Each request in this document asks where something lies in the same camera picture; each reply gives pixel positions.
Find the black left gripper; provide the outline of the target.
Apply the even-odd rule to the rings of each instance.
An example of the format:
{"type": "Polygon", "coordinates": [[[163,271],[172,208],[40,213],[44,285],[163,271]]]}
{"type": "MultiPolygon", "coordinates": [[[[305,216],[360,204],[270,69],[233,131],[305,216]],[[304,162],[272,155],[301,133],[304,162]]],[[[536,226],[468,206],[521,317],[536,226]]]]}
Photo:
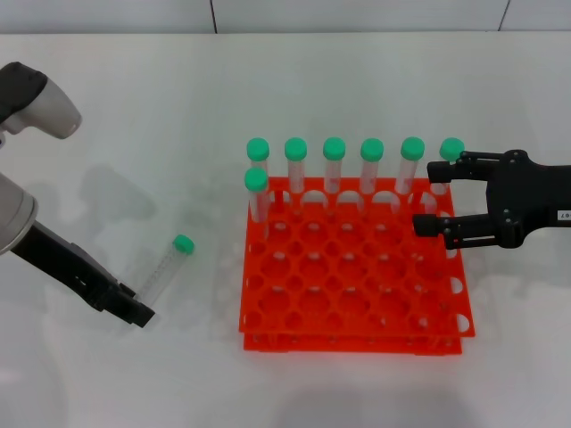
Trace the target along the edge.
{"type": "Polygon", "coordinates": [[[66,285],[92,308],[107,310],[122,321],[145,327],[155,312],[76,244],[68,243],[35,221],[11,249],[33,267],[66,285]]]}

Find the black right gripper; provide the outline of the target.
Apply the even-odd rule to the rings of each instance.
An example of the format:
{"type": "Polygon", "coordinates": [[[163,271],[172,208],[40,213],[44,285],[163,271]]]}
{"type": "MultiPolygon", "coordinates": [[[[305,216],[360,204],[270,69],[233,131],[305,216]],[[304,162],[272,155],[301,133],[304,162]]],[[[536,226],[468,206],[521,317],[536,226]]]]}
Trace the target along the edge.
{"type": "Polygon", "coordinates": [[[438,217],[414,214],[419,237],[443,236],[447,250],[499,245],[514,249],[542,228],[570,227],[570,167],[542,165],[523,150],[463,151],[453,162],[427,164],[431,183],[487,181],[488,214],[438,217]]]}

